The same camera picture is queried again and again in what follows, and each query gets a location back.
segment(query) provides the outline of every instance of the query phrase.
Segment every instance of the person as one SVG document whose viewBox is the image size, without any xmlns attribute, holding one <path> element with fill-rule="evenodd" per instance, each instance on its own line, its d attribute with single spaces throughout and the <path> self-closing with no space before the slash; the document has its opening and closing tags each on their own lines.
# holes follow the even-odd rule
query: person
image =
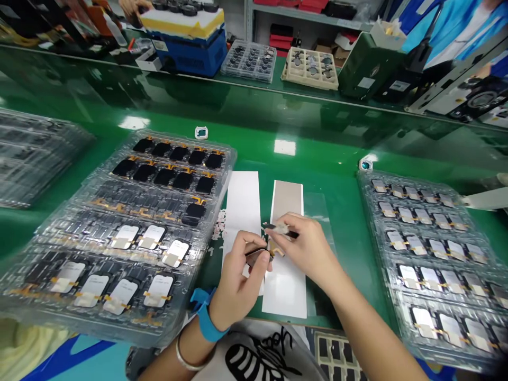
<svg viewBox="0 0 508 381">
<path fill-rule="evenodd" d="M 402 50 L 409 52 L 420 43 L 437 8 L 435 6 L 408 33 Z M 432 33 L 432 52 L 425 68 L 466 59 L 507 23 L 506 0 L 446 0 Z"/>
<path fill-rule="evenodd" d="M 299 233 L 289 241 L 273 230 L 268 235 L 295 265 L 331 299 L 355 355 L 371 381 L 427 381 L 424 371 L 398 337 L 367 302 L 330 249 L 319 222 L 295 213 L 282 216 Z M 141 374 L 139 380 L 327 380 L 292 326 L 268 330 L 263 322 L 244 318 L 254 306 L 261 282 L 270 269 L 263 251 L 249 278 L 242 275 L 245 253 L 265 247 L 259 235 L 240 231 L 225 256 L 219 286 L 208 306 L 215 328 L 231 329 L 217 343 L 205 339 L 201 315 Z"/>
</svg>

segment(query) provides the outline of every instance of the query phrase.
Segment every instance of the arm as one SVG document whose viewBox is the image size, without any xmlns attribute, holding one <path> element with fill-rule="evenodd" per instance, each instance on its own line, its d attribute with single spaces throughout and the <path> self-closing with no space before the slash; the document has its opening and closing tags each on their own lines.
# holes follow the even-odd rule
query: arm
<svg viewBox="0 0 508 381">
<path fill-rule="evenodd" d="M 331 299 L 358 361 L 372 381 L 426 381 L 428 378 L 398 337 L 348 277 L 328 246 L 319 222 L 288 213 L 285 223 L 300 235 L 294 241 L 268 235 Z"/>
<path fill-rule="evenodd" d="M 240 231 L 233 248 L 224 258 L 219 286 L 208 306 L 213 325 L 221 332 L 233 323 L 242 320 L 254 307 L 261 282 L 266 271 L 271 271 L 268 251 L 262 252 L 254 265 L 249 279 L 242 275 L 245 266 L 245 253 L 265 247 L 266 242 L 254 233 Z M 176 355 L 177 339 L 150 364 L 143 372 L 140 381 L 178 380 L 188 381 L 196 372 L 180 364 Z M 199 317 L 195 316 L 180 334 L 180 354 L 190 365 L 201 366 L 210 359 L 214 342 L 207 341 L 199 328 Z"/>
</svg>

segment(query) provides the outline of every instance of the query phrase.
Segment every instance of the white paper strip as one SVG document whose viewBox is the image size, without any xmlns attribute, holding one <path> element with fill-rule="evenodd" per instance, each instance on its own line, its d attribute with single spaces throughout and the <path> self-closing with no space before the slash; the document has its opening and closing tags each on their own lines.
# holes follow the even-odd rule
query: white paper strip
<svg viewBox="0 0 508 381">
<path fill-rule="evenodd" d="M 234 239 L 240 230 L 261 234 L 261 211 L 259 206 L 259 179 L 256 171 L 233 171 L 228 186 L 226 222 L 224 226 L 224 257 L 233 248 Z M 249 277 L 249 265 L 243 275 Z M 259 295 L 263 295 L 263 283 Z"/>
<path fill-rule="evenodd" d="M 303 215 L 303 185 L 275 180 L 270 222 L 287 212 Z M 275 255 L 273 271 L 265 276 L 262 311 L 307 318 L 305 274 L 288 256 Z"/>
</svg>

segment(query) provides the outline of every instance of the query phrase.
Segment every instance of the hand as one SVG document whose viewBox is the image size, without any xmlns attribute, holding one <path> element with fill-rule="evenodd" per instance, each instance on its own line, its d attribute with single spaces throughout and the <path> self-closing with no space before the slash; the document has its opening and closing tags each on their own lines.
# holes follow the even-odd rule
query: hand
<svg viewBox="0 0 508 381">
<path fill-rule="evenodd" d="M 285 235 L 271 229 L 265 229 L 265 232 L 301 271 L 328 294 L 337 280 L 337 272 L 342 273 L 342 267 L 330 249 L 319 222 L 289 212 L 276 221 L 276 224 L 279 223 L 289 225 L 290 230 L 299 234 L 298 238 L 289 241 Z"/>
<path fill-rule="evenodd" d="M 245 254 L 265 246 L 259 235 L 241 230 L 233 249 L 225 256 L 221 280 L 208 308 L 210 319 L 219 331 L 245 318 L 254 307 L 265 273 L 271 271 L 270 253 L 265 250 L 259 255 L 248 279 L 242 274 Z"/>
</svg>

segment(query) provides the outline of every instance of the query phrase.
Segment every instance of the green machine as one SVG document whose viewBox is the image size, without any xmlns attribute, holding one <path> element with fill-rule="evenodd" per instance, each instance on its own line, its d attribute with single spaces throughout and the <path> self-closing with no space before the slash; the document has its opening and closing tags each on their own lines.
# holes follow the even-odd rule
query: green machine
<svg viewBox="0 0 508 381">
<path fill-rule="evenodd" d="M 376 46 L 369 33 L 361 33 L 339 73 L 339 91 L 351 98 L 370 99 L 393 74 L 406 54 Z"/>
</svg>

